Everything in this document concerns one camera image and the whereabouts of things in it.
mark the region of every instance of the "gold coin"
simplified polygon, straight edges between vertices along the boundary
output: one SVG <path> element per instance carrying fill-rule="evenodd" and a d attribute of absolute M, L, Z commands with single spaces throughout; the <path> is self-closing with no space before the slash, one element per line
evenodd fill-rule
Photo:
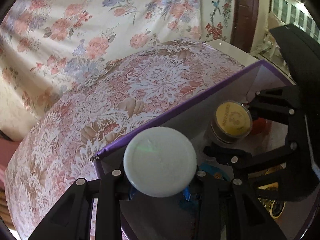
<path fill-rule="evenodd" d="M 232 101 L 225 102 L 217 108 L 216 118 L 221 130 L 233 136 L 248 133 L 252 126 L 247 109 Z"/>

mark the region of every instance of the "floral fabric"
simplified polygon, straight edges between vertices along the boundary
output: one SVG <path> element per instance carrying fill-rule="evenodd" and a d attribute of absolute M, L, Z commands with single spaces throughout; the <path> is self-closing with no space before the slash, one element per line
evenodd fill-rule
<path fill-rule="evenodd" d="M 201 0 L 202 37 L 204 41 L 221 39 L 230 42 L 234 0 Z"/>
<path fill-rule="evenodd" d="M 88 76 L 180 37 L 201 40 L 200 0 L 17 0 L 0 27 L 0 129 L 22 139 Z"/>
<path fill-rule="evenodd" d="M 8 207 L 22 240 L 75 179 L 97 178 L 89 161 L 95 152 L 243 67 L 182 39 L 105 63 L 67 91 L 21 142 L 5 173 Z"/>

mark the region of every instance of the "white disc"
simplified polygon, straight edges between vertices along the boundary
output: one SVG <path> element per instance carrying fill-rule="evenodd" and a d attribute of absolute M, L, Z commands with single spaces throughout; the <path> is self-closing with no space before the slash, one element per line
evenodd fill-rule
<path fill-rule="evenodd" d="M 124 171 L 131 184 L 152 197 L 182 191 L 196 173 L 196 152 L 186 136 L 168 127 L 137 134 L 124 153 Z"/>

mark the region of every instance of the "window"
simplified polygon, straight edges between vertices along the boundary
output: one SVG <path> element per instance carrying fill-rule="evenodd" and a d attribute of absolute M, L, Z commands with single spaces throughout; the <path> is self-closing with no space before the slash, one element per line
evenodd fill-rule
<path fill-rule="evenodd" d="M 318 26 L 316 25 L 315 26 L 315 35 L 313 36 L 313 38 L 318 41 L 318 38 L 319 38 L 319 28 Z"/>
<path fill-rule="evenodd" d="M 273 12 L 278 17 L 279 13 L 279 0 L 273 0 Z"/>
<path fill-rule="evenodd" d="M 300 11 L 298 25 L 302 28 L 303 28 L 303 22 L 304 22 L 304 13 Z"/>
<path fill-rule="evenodd" d="M 291 14 L 290 14 L 290 23 L 294 23 L 296 20 L 297 8 L 294 5 L 291 5 Z"/>
<path fill-rule="evenodd" d="M 282 0 L 282 14 L 281 21 L 287 23 L 287 15 L 288 15 L 288 2 L 286 0 Z"/>
<path fill-rule="evenodd" d="M 308 16 L 306 33 L 309 34 L 309 35 L 311 33 L 311 26 L 312 26 L 312 19 Z"/>

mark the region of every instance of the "wooden door frame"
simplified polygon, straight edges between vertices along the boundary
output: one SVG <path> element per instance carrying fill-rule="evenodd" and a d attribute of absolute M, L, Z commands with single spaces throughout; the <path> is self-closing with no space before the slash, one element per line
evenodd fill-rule
<path fill-rule="evenodd" d="M 256 30 L 259 0 L 235 0 L 230 43 L 249 53 Z"/>

